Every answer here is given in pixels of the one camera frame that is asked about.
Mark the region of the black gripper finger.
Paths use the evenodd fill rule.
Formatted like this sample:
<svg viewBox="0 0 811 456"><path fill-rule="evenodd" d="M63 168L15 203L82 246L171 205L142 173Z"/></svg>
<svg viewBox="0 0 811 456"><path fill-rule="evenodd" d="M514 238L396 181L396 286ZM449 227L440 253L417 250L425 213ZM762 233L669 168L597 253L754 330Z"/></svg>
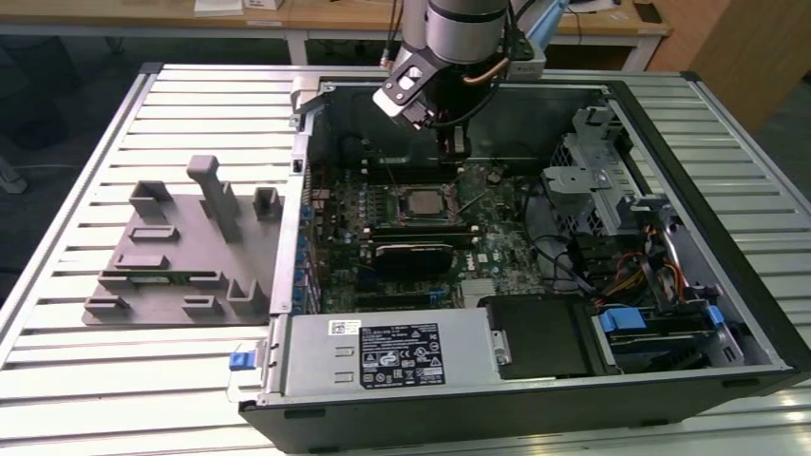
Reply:
<svg viewBox="0 0 811 456"><path fill-rule="evenodd" d="M470 153L468 125L457 124L440 129L440 162L461 163Z"/></svg>

